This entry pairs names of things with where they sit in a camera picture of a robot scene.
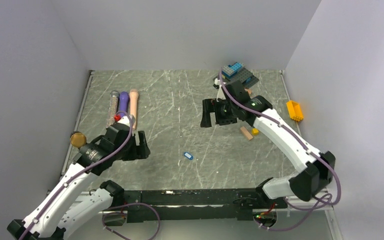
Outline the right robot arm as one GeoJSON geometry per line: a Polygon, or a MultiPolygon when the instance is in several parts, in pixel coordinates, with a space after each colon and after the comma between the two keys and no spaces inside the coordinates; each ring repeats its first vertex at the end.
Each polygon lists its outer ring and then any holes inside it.
{"type": "Polygon", "coordinates": [[[251,97],[238,81],[219,87],[225,96],[202,100],[200,126],[210,128],[211,113],[219,126],[248,123],[268,137],[292,163],[295,173],[268,178],[256,190],[256,203],[268,208],[275,199],[296,196],[308,202],[334,180],[336,158],[330,151],[321,152],[297,134],[261,95],[251,97]]]}

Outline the blue key tag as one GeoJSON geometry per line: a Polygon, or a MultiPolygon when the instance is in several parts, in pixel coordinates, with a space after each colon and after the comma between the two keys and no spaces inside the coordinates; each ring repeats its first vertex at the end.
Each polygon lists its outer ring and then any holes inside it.
{"type": "Polygon", "coordinates": [[[194,159],[194,156],[192,154],[190,154],[189,152],[184,152],[183,156],[185,158],[187,158],[188,160],[193,160],[194,159]]]}

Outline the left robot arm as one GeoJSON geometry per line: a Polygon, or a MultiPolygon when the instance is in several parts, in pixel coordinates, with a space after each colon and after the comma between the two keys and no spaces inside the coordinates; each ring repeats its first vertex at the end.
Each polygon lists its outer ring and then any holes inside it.
{"type": "Polygon", "coordinates": [[[87,200],[73,206],[82,191],[114,161],[146,159],[145,132],[130,131],[128,123],[114,123],[79,148],[72,164],[45,200],[24,219],[14,219],[7,231],[16,240],[66,240],[98,212],[117,210],[126,203],[125,190],[112,180],[101,183],[87,200]]]}

